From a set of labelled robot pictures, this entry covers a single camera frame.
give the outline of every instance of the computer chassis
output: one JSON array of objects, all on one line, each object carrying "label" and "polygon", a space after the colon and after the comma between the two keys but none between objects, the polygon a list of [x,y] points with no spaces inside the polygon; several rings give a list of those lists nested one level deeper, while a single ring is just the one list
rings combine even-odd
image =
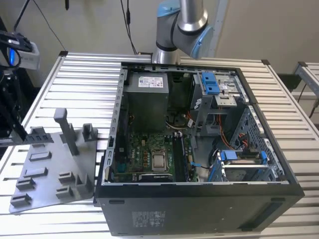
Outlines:
[{"label": "computer chassis", "polygon": [[[151,143],[146,141],[152,136],[142,134],[138,139],[132,140],[135,136],[127,128],[133,125],[132,118],[134,119],[134,116],[132,117],[128,111],[126,114],[123,113],[123,105],[133,99],[126,99],[127,95],[136,92],[135,89],[127,90],[130,84],[129,79],[132,81],[132,75],[151,74],[151,78],[156,78],[154,74],[168,74],[168,78],[170,78],[171,72],[182,73],[183,77],[190,76],[192,78],[189,85],[190,97],[187,101],[187,110],[190,110],[190,115],[187,116],[187,119],[189,119],[188,123],[190,119],[194,120],[191,122],[191,127],[183,129],[184,133],[179,129],[168,129],[170,124],[163,129],[164,147],[162,150],[166,152],[166,155],[163,156],[166,159],[163,161],[166,171],[163,172],[162,179],[158,179],[159,177],[155,178],[157,173],[154,170],[154,158],[151,158],[152,162],[150,160],[150,156],[153,157],[153,151],[145,150],[143,152],[140,149],[140,147],[145,147],[146,143]],[[216,77],[219,73],[225,73],[233,80],[229,81],[228,85],[225,84],[226,86],[221,83],[223,80],[217,80],[219,91],[213,93],[216,84],[213,84],[212,89],[209,87],[211,82],[207,82],[203,78],[206,73],[213,73]],[[237,91],[235,90],[236,92],[231,94],[233,86]],[[167,104],[165,101],[166,93],[165,90],[161,92],[164,96],[164,104]],[[221,97],[226,95],[225,93],[229,95],[227,103],[219,101]],[[157,105],[160,112],[166,110],[166,106],[162,109],[158,102],[154,102],[154,104]],[[225,107],[220,107],[221,104],[227,105],[226,108],[229,109],[226,119],[223,116]],[[218,108],[211,109],[212,105],[217,105]],[[219,123],[221,124],[223,121],[227,125],[229,121],[236,121],[233,120],[236,112],[233,112],[233,116],[231,116],[231,111],[240,108],[237,105],[243,107],[239,109],[240,116],[236,125],[229,127],[232,135],[228,137],[228,146],[241,148],[233,150],[238,155],[244,152],[245,144],[241,141],[238,145],[238,140],[241,132],[245,132],[250,135],[251,147],[258,153],[267,155],[267,160],[263,163],[266,163],[267,167],[258,165],[259,168],[254,170],[252,174],[245,171],[245,177],[249,176],[250,181],[229,181],[227,176],[222,176],[227,168],[225,165],[232,166],[231,159],[225,159],[225,155],[229,155],[227,150],[218,150],[215,155],[210,157],[213,162],[208,167],[201,167],[201,165],[207,166],[206,160],[203,161],[196,153],[199,150],[208,154],[209,149],[200,149],[205,145],[205,140],[211,140],[224,134],[222,130],[219,131],[218,125],[209,124],[208,115],[210,112],[222,115],[224,121],[220,117]],[[134,129],[140,131],[140,125],[134,124]],[[175,144],[179,138],[182,138],[183,155],[181,160],[186,162],[185,167],[174,162],[176,155],[174,147],[178,147]],[[188,148],[184,150],[185,143],[189,144],[191,152],[188,155],[191,155],[192,163],[187,161],[189,156],[186,155]],[[118,149],[119,145],[126,145],[127,148],[120,146],[121,148]],[[138,168],[132,166],[134,162],[137,162],[135,158],[139,157],[135,150],[139,150],[141,153],[141,166],[139,165]],[[218,166],[218,162],[221,162],[223,167]],[[143,167],[149,169],[150,164],[152,164],[152,173],[144,173]],[[163,166],[162,161],[156,162],[156,166],[159,165]],[[171,173],[172,169],[168,168],[168,165],[173,166],[174,174]],[[267,168],[267,170],[263,171],[265,173],[259,174],[263,168]],[[129,171],[130,177],[125,174],[126,171]],[[217,172],[221,174],[219,180],[216,177]],[[239,68],[122,63],[108,147],[101,160],[95,191],[96,204],[102,208],[113,236],[260,232],[303,196],[302,188],[280,150],[258,102]]]}]

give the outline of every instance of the label sticker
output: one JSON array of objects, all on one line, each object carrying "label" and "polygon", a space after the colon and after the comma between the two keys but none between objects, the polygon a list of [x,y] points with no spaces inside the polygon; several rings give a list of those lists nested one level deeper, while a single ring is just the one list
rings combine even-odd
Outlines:
[{"label": "label sticker", "polygon": [[187,126],[191,128],[191,126],[193,125],[193,122],[194,121],[192,119],[189,119]]},{"label": "label sticker", "polygon": [[163,77],[139,77],[139,87],[163,88]]},{"label": "label sticker", "polygon": [[226,86],[226,85],[220,84],[219,87],[220,87],[222,90],[227,90],[227,86]]},{"label": "label sticker", "polygon": [[135,228],[158,228],[164,226],[165,211],[132,212],[133,227]]}]

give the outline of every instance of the motherboard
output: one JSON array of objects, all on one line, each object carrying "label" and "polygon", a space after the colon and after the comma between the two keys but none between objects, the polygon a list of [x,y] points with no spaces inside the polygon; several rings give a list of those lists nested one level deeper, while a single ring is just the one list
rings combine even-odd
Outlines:
[{"label": "motherboard", "polygon": [[175,182],[195,179],[190,137],[131,134],[127,159],[115,166],[115,182]]}]

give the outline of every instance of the aluminum table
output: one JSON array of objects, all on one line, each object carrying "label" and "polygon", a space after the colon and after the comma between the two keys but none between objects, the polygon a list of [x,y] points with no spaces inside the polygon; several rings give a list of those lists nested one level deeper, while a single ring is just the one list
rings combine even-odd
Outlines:
[{"label": "aluminum table", "polygon": [[[122,61],[150,62],[148,55],[68,53],[59,56],[23,125],[60,131],[53,119],[58,107],[68,109],[74,128],[91,122],[99,129],[98,165],[107,147],[118,76]],[[215,235],[217,238],[318,239],[319,238],[319,132],[270,65],[259,60],[182,58],[183,65],[239,67],[247,79],[268,124],[305,197],[261,234]],[[16,239],[111,238],[100,208],[92,200],[34,209],[10,215],[9,202],[20,176],[28,146],[10,147],[0,161],[0,236]],[[212,238],[212,235],[154,236],[152,238]]]}]

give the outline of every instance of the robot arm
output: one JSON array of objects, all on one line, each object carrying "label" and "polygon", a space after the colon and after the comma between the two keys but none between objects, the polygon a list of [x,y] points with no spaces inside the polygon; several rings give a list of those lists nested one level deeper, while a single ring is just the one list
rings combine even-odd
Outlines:
[{"label": "robot arm", "polygon": [[199,59],[208,53],[213,27],[203,0],[166,0],[158,6],[157,49],[153,63],[178,64],[180,49]]}]

